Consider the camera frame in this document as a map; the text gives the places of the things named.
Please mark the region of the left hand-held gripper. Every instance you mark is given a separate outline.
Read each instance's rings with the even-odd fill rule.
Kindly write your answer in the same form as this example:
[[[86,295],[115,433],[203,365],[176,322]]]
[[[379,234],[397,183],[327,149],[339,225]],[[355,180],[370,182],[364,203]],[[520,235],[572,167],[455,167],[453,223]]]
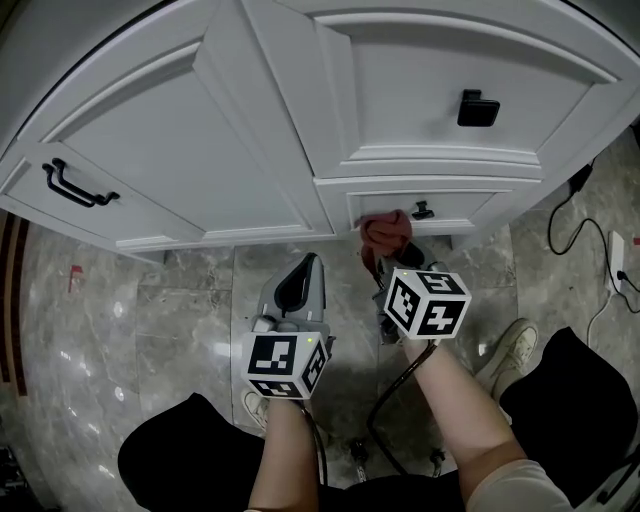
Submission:
[[[267,280],[258,313],[270,317],[254,319],[242,348],[242,377],[253,391],[268,399],[311,398],[331,358],[333,337],[320,323],[324,310],[324,267],[317,254],[289,262]]]

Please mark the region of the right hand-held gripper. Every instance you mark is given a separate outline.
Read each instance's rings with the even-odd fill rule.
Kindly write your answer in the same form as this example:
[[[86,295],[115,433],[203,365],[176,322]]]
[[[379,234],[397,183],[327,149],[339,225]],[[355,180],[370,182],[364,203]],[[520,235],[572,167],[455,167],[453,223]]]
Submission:
[[[432,340],[455,337],[472,295],[457,273],[414,243],[407,245],[407,266],[393,257],[377,257],[373,296],[380,340],[397,344],[401,338]]]

